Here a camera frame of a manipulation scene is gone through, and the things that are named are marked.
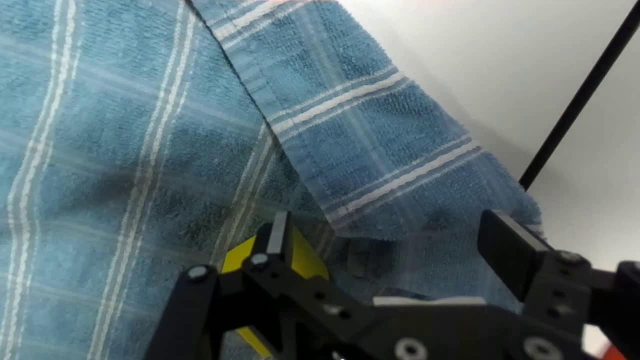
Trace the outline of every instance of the towel fold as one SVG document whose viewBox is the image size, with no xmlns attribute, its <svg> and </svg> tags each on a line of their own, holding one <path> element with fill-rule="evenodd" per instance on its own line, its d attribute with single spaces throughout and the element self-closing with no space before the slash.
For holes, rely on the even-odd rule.
<svg viewBox="0 0 640 360">
<path fill-rule="evenodd" d="M 277 210 L 353 296 L 511 303 L 477 219 L 535 203 L 337 2 L 0 5 L 0 358 L 139 358 Z"/>
</svg>

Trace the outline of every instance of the white stripe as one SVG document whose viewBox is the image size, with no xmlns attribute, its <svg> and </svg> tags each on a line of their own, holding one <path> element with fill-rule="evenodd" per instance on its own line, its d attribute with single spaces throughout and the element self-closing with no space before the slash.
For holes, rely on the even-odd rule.
<svg viewBox="0 0 640 360">
<path fill-rule="evenodd" d="M 448 153 L 450 150 L 455 150 L 455 147 L 460 147 L 460 145 L 466 143 L 466 142 L 469 142 L 469 135 L 461 135 L 461 138 L 455 138 L 455 139 L 452 139 L 452 142 L 445 142 L 445 143 L 433 147 L 433 150 L 430 151 L 430 153 L 431 153 L 430 157 L 437 157 L 439 153 Z M 353 189 L 353 191 L 350 191 L 350 194 L 346 194 L 346 195 L 341 195 L 341 197 L 337 197 L 337 199 L 327 202 L 323 208 L 325 208 L 325 211 L 331 211 L 333 208 L 341 206 L 343 202 L 351 202 L 351 199 L 360 197 L 361 194 L 371 191 L 371 189 L 383 185 L 383 183 L 390 182 L 392 177 L 398 177 L 398 175 L 410 171 L 412 167 L 422 166 L 422 164 L 427 162 L 430 157 L 418 157 L 418 159 L 413 159 L 413 162 L 410 162 L 410 164 L 406 164 L 406 166 L 401 166 L 401 167 L 393 167 L 392 171 L 386 171 L 382 177 L 377 177 L 377 180 L 373 180 L 373 182 L 367 182 L 365 185 L 361 185 L 361 187 L 357 187 L 357 189 Z"/>
<path fill-rule="evenodd" d="M 274 113 L 274 115 L 272 115 L 272 117 L 274 117 L 272 121 L 277 121 L 280 117 L 283 117 L 283 115 L 287 115 L 287 113 L 300 112 L 302 108 L 309 108 L 311 104 L 318 104 L 318 102 L 323 102 L 323 100 L 327 100 L 327 98 L 333 98 L 335 93 L 343 92 L 346 87 L 353 87 L 353 86 L 367 83 L 367 82 L 371 82 L 373 78 L 390 75 L 392 72 L 395 72 L 395 67 L 393 67 L 393 66 L 388 66 L 388 67 L 383 67 L 383 70 L 380 70 L 380 72 L 376 72 L 376 73 L 369 73 L 369 75 L 363 75 L 363 78 L 356 78 L 356 80 L 343 82 L 343 83 L 339 83 L 339 86 L 335 86 L 335 87 L 331 87 L 331 89 L 327 89 L 327 92 L 322 92 L 319 95 L 316 95 L 316 98 L 311 98 L 311 100 L 305 100 L 305 102 L 302 102 L 302 104 L 297 104 L 297 105 L 294 105 L 294 108 L 287 108 L 287 110 L 282 110 L 282 112 Z"/>
<path fill-rule="evenodd" d="M 327 253 L 330 253 L 327 250 L 330 250 L 331 241 L 333 241 L 333 231 L 331 231 L 331 227 L 330 227 L 330 225 L 322 225 L 322 231 L 319 231 L 319 235 L 318 235 L 316 253 L 318 253 L 319 258 L 327 258 Z"/>
<path fill-rule="evenodd" d="M 23 162 L 20 166 L 20 171 L 12 183 L 12 189 L 8 194 L 8 219 L 9 219 L 9 227 L 12 227 L 12 238 L 14 238 L 14 247 L 12 247 L 12 262 L 8 268 L 9 276 L 17 278 L 17 284 L 14 288 L 14 292 L 9 292 L 9 296 L 5 298 L 5 306 L 3 306 L 3 318 L 1 318 L 1 325 L 0 331 L 5 334 L 5 338 L 12 342 L 12 346 L 20 346 L 20 338 L 17 338 L 17 311 L 20 311 L 20 299 L 21 299 L 21 292 L 27 284 L 23 284 L 25 278 L 25 265 L 27 265 L 27 251 L 30 251 L 30 241 L 31 241 L 31 227 L 30 224 L 30 215 L 27 215 L 27 199 L 30 199 L 30 191 L 31 191 L 31 182 L 37 173 L 37 169 L 41 169 L 46 166 L 46 159 L 50 157 L 52 150 L 41 150 L 36 147 L 31 143 L 37 142 L 47 142 L 50 132 L 52 132 L 52 124 L 55 120 L 60 102 L 61 102 L 61 93 L 66 87 L 66 80 L 67 73 L 74 73 L 75 62 L 69 59 L 69 52 L 72 52 L 72 36 L 75 29 L 74 24 L 74 16 L 75 16 L 75 2 L 69 0 L 67 7 L 66 7 L 66 34 L 63 34 L 63 47 L 61 47 L 61 57 L 60 57 L 60 66 L 58 66 L 58 37 L 60 37 L 60 17 L 61 17 L 61 2 L 55 2 L 55 10 L 54 10 L 54 29 L 52 29 L 52 75 L 50 75 L 50 83 L 46 89 L 46 98 L 43 98 L 43 105 L 41 112 L 37 115 L 34 133 L 30 138 L 30 143 L 25 147 L 25 156 Z M 9 358 L 12 346 L 3 346 L 3 356 Z"/>
<path fill-rule="evenodd" d="M 346 102 L 350 102 L 350 100 L 353 100 L 353 98 L 361 98 L 361 95 L 365 95 L 365 93 L 380 92 L 380 89 L 390 87 L 390 86 L 393 86 L 393 83 L 398 83 L 398 82 L 401 82 L 401 80 L 403 80 L 403 75 L 401 75 L 400 72 L 395 72 L 395 73 L 392 73 L 390 78 L 383 78 L 383 80 L 380 80 L 380 82 L 365 83 L 365 86 L 353 87 L 353 89 L 350 89 L 350 92 L 343 92 L 343 93 L 339 93 L 339 95 L 335 95 L 335 98 L 331 98 L 331 100 L 327 100 L 327 102 L 318 104 L 316 108 L 309 108 L 309 110 L 305 110 L 305 112 L 302 112 L 302 113 L 285 120 L 285 121 L 274 124 L 274 132 L 276 132 L 276 133 L 282 133 L 282 132 L 297 125 L 300 121 L 307 121 L 307 120 L 319 115 L 322 112 L 327 112 L 327 110 L 331 110 L 331 108 L 337 108 L 339 104 L 346 104 Z"/>
<path fill-rule="evenodd" d="M 246 162 L 246 167 L 240 175 L 240 183 L 236 187 L 236 194 L 231 197 L 231 206 L 242 208 L 238 214 L 234 214 L 234 219 L 224 225 L 216 238 L 214 251 L 211 251 L 211 263 L 220 258 L 220 245 L 225 250 L 228 241 L 238 234 L 240 224 L 243 224 L 246 211 L 249 208 L 249 197 L 253 195 L 253 187 L 260 182 L 260 173 L 264 173 L 264 162 L 272 150 L 272 135 L 261 125 L 258 133 L 256 147 Z"/>
<path fill-rule="evenodd" d="M 173 112 L 171 124 L 173 124 L 176 115 L 181 112 L 181 105 L 184 105 L 184 100 L 186 100 L 186 89 L 187 89 L 187 82 L 186 82 L 184 87 L 181 87 L 180 102 L 177 102 L 177 108 L 176 108 L 176 112 Z M 158 195 L 158 187 L 159 187 L 159 180 L 155 180 L 147 203 L 151 203 L 153 197 Z M 143 227 L 146 227 L 146 224 L 147 224 L 149 211 L 151 211 L 151 206 L 146 206 L 143 215 L 141 215 L 141 219 L 139 219 L 141 224 L 139 224 L 138 234 L 143 234 Z M 125 260 L 125 265 L 132 265 L 132 263 L 138 262 L 138 253 L 139 253 L 139 247 L 141 247 L 141 245 L 143 245 L 141 241 L 136 241 L 136 244 L 133 244 L 132 255 L 129 255 L 129 260 Z M 115 314 L 113 314 L 112 318 L 117 318 L 117 316 L 119 316 L 122 306 L 123 306 L 122 299 L 125 298 L 125 294 L 128 294 L 128 285 L 123 285 L 122 296 L 115 298 L 115 306 L 117 306 L 117 308 L 115 308 Z"/>
<path fill-rule="evenodd" d="M 216 25 L 217 22 L 231 19 L 231 17 L 236 17 L 240 11 L 243 11 L 246 7 L 252 7 L 252 5 L 258 3 L 258 2 L 261 2 L 261 0 L 246 0 L 242 5 L 228 10 L 224 16 L 205 19 L 205 24 L 207 24 L 207 25 Z"/>
<path fill-rule="evenodd" d="M 437 169 L 437 167 L 442 167 L 442 166 L 445 166 L 450 162 L 455 162 L 458 157 L 461 157 L 463 153 L 473 151 L 473 150 L 477 150 L 477 143 L 467 142 L 467 143 L 463 143 L 463 145 L 460 145 L 460 147 L 455 147 L 455 150 L 452 150 L 448 153 L 442 153 L 439 157 L 433 157 L 431 162 L 425 162 L 424 166 L 419 166 L 416 169 L 410 169 L 410 171 L 398 175 L 395 180 L 390 180 L 388 183 L 383 183 L 383 185 L 380 185 L 380 187 L 376 187 L 376 189 L 371 189 L 371 191 L 367 191 L 367 194 L 363 194 L 363 195 L 339 206 L 337 210 L 330 211 L 327 218 L 331 222 L 339 222 L 343 215 L 353 215 L 356 211 L 365 210 L 365 206 L 382 199 L 383 195 L 390 195 L 393 189 L 410 185 L 418 177 L 422 177 L 422 175 L 425 175 L 425 173 L 430 173 L 430 171 L 433 171 L 433 169 Z"/>
<path fill-rule="evenodd" d="M 240 32 L 242 28 L 249 25 L 252 22 L 256 22 L 258 17 L 269 14 L 272 10 L 280 7 L 280 2 L 264 2 L 258 7 L 246 11 L 243 16 L 228 22 L 225 25 L 216 28 L 216 36 L 220 37 L 220 41 L 224 41 L 225 37 L 234 36 L 236 32 Z"/>
<path fill-rule="evenodd" d="M 23 43 L 23 41 L 14 41 L 12 37 L 5 37 L 0 34 L 0 47 L 1 52 L 8 52 L 23 62 L 46 62 L 50 63 L 52 52 L 43 50 L 43 47 L 36 47 L 34 43 Z M 89 63 L 79 63 L 78 66 L 79 75 L 85 83 L 99 83 L 104 86 L 104 89 L 112 92 L 112 93 L 122 93 L 129 100 L 141 100 L 147 102 L 147 98 L 155 98 L 158 95 L 158 86 L 155 83 L 147 83 L 147 82 L 139 82 L 125 78 L 123 73 L 115 73 L 113 70 L 104 70 L 99 66 L 89 66 Z M 199 104 L 193 102 L 191 98 L 186 98 L 184 102 L 184 110 L 193 112 L 193 117 L 198 117 L 199 121 L 210 121 L 211 117 L 216 120 L 216 124 L 224 121 L 224 125 L 231 132 L 236 132 L 236 135 L 246 135 L 248 130 L 252 130 L 253 125 L 248 124 L 246 117 L 238 117 L 238 113 L 225 113 L 220 112 L 217 108 L 211 108 L 210 104 Z"/>
<path fill-rule="evenodd" d="M 265 180 L 268 180 L 274 164 L 276 164 L 276 153 L 274 153 L 272 150 L 268 150 L 265 166 L 264 166 L 264 169 L 258 173 L 253 185 L 249 187 L 252 197 L 246 199 L 246 208 L 243 208 L 243 211 L 242 211 L 242 219 L 240 219 L 238 225 L 230 231 L 230 235 L 224 240 L 224 250 L 225 250 L 231 241 L 242 240 L 242 238 L 238 238 L 238 235 L 240 235 L 238 231 L 240 231 L 242 225 L 246 225 L 246 222 L 253 215 L 256 208 L 258 208 L 258 194 L 261 194 L 261 187 L 264 187 L 264 183 L 265 183 Z"/>
<path fill-rule="evenodd" d="M 236 37 L 231 37 L 231 39 L 228 39 L 228 41 L 224 41 L 224 39 L 221 39 L 221 41 L 224 41 L 224 46 L 231 47 L 231 46 L 236 46 L 238 41 L 242 41 L 243 37 L 260 32 L 261 28 L 269 25 L 269 24 L 276 22 L 277 17 L 283 17 L 283 16 L 295 11 L 295 10 L 302 7 L 302 5 L 305 5 L 305 0 L 295 0 L 294 5 L 285 7 L 283 11 L 277 11 L 274 17 L 268 17 L 268 19 L 256 24 L 253 28 L 242 32 L 240 36 L 236 36 Z"/>
<path fill-rule="evenodd" d="M 159 83 L 159 93 L 158 93 L 158 102 L 155 102 L 155 110 L 151 113 L 151 121 L 147 125 L 146 132 L 146 139 L 141 145 L 141 153 L 139 153 L 139 166 L 136 169 L 136 180 L 133 180 L 133 187 L 132 187 L 132 195 L 122 219 L 122 229 L 117 235 L 117 247 L 115 247 L 115 255 L 113 255 L 113 263 L 108 272 L 108 281 L 106 281 L 106 290 L 104 290 L 104 298 L 106 301 L 101 301 L 99 309 L 98 309 L 98 320 L 96 320 L 96 328 L 94 328 L 94 335 L 92 335 L 92 344 L 89 344 L 89 358 L 101 358 L 104 354 L 104 346 L 106 346 L 106 335 L 108 329 L 117 314 L 117 299 L 122 294 L 122 281 L 123 281 L 123 273 L 128 272 L 128 265 L 133 262 L 133 253 L 138 247 L 138 231 L 143 225 L 141 224 L 141 211 L 143 206 L 149 199 L 149 191 L 151 191 L 151 182 L 155 180 L 153 173 L 158 171 L 158 157 L 159 157 L 159 145 L 161 145 L 161 138 L 166 133 L 166 125 L 168 121 L 173 117 L 171 113 L 176 113 L 176 98 L 180 92 L 180 82 L 186 70 L 186 57 L 190 54 L 190 46 L 191 46 L 191 34 L 193 34 L 193 17 L 187 16 L 187 28 L 186 28 L 186 39 L 180 43 L 181 39 L 181 16 L 184 14 L 184 2 L 177 3 L 177 22 L 173 28 L 173 47 L 164 72 L 164 80 Z"/>
<path fill-rule="evenodd" d="M 412 183 L 408 183 L 408 185 L 403 185 L 403 187 L 400 187 L 400 189 L 392 191 L 392 197 L 400 197 L 400 195 L 403 195 L 403 194 L 412 191 L 413 187 L 418 187 L 418 185 L 422 185 L 422 183 L 433 182 L 433 180 L 437 180 L 437 177 L 445 175 L 448 171 L 452 171 L 452 169 L 455 169 L 455 167 L 463 166 L 466 162 L 469 162 L 469 159 L 477 157 L 480 153 L 481 153 L 481 150 L 480 150 L 480 147 L 477 147 L 477 150 L 473 150 L 473 151 L 467 151 L 463 157 L 460 157 L 460 159 L 455 159 L 453 164 L 450 164 L 450 166 L 442 167 L 439 171 L 427 173 L 427 175 L 419 177 L 418 182 L 412 182 Z M 373 202 L 373 203 L 369 203 L 367 208 L 363 208 L 363 210 L 361 210 L 361 211 L 357 211 L 357 214 L 351 214 L 351 215 L 343 215 L 343 218 L 339 218 L 337 222 L 333 222 L 335 229 L 341 229 L 341 227 L 346 229 L 346 225 L 353 219 L 353 215 L 361 215 L 361 214 L 365 214 L 365 211 L 369 211 L 369 210 L 377 208 L 380 203 L 383 203 L 383 202 Z"/>
<path fill-rule="evenodd" d="M 401 80 L 401 82 L 398 82 L 398 83 L 393 83 L 393 86 L 390 86 L 390 87 L 386 87 L 386 89 L 382 89 L 382 92 L 371 92 L 371 93 L 367 93 L 367 95 L 361 95 L 361 98 L 356 98 L 356 100 L 351 100 L 351 102 L 348 102 L 348 104 L 341 104 L 341 105 L 337 105 L 337 108 L 331 108 L 330 112 L 325 112 L 325 113 L 322 113 L 322 115 L 318 115 L 318 117 L 313 117 L 313 120 L 309 120 L 309 121 L 302 121 L 302 124 L 294 125 L 294 130 L 290 130 L 290 132 L 280 133 L 277 139 L 280 139 L 280 142 L 285 142 L 285 139 L 297 135 L 300 132 L 305 132 L 305 130 L 309 130 L 309 127 L 313 127 L 313 125 L 319 125 L 319 124 L 323 124 L 323 121 L 333 120 L 337 113 L 350 112 L 351 108 L 360 105 L 361 102 L 369 102 L 369 100 L 373 100 L 373 98 L 383 98 L 383 95 L 388 95 L 390 92 L 398 92 L 398 89 L 401 89 L 401 87 L 406 87 L 406 86 L 410 86 L 410 83 L 412 83 L 412 82 Z"/>
</svg>

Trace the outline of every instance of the fabric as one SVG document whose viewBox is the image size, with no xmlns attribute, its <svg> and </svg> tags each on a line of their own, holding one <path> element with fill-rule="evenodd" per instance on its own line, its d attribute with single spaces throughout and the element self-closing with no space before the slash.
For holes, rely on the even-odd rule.
<svg viewBox="0 0 640 360">
<path fill-rule="evenodd" d="M 353 296 L 509 303 L 480 211 L 535 203 L 339 3 L 0 5 L 0 358 L 141 358 L 176 273 L 277 210 Z"/>
</svg>

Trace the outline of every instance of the white wall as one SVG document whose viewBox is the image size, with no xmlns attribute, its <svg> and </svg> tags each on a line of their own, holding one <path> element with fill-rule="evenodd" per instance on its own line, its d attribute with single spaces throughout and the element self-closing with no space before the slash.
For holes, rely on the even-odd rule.
<svg viewBox="0 0 640 360">
<path fill-rule="evenodd" d="M 343 0 L 519 177 L 634 0 Z M 640 260 L 640 34 L 532 185 L 555 247 Z"/>
</svg>

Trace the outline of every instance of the towel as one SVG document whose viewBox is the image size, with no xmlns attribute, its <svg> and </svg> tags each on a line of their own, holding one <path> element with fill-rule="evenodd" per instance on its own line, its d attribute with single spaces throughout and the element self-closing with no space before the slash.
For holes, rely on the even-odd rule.
<svg viewBox="0 0 640 360">
<path fill-rule="evenodd" d="M 473 240 L 533 199 L 337 2 L 0 5 L 0 358 L 141 358 L 177 272 L 277 210 L 361 299 L 511 303 Z"/>
</svg>

